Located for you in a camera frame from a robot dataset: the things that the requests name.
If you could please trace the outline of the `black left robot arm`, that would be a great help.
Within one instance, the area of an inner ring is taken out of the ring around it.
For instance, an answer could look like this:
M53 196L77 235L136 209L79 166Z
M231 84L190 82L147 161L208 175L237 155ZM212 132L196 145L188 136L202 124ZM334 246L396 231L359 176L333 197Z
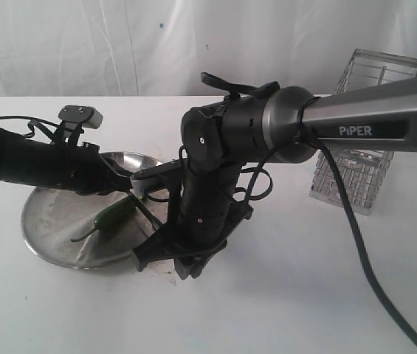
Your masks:
M78 195L130 190L131 174L119 176L115 170L97 145L47 144L0 128L0 181Z

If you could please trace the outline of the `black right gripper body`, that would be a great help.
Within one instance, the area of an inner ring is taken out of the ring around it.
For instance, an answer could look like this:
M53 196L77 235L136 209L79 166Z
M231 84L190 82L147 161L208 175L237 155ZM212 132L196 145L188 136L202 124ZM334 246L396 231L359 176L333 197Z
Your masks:
M252 214L247 202L236 201L241 165L222 165L205 171L195 165L184 168L175 210L167 225L173 227L177 253L223 250L235 227Z

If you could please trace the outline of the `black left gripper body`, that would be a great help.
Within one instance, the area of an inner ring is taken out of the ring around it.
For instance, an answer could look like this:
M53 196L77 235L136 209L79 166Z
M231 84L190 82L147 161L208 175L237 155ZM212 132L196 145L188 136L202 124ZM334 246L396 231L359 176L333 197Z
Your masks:
M60 188L72 192L87 181L99 180L100 147L84 142L81 146L66 146L63 155L63 181Z

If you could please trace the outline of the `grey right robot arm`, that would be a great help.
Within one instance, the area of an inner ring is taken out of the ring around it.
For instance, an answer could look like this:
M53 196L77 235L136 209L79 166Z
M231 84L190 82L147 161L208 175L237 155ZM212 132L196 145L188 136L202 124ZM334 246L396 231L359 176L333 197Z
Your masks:
M165 224L132 251L138 270L171 259L180 278L198 277L252 214L233 198L247 163L298 164L322 146L417 152L417 77L328 97L277 84L243 97L221 88L221 102L182 117L187 158L132 177L138 192L169 192Z

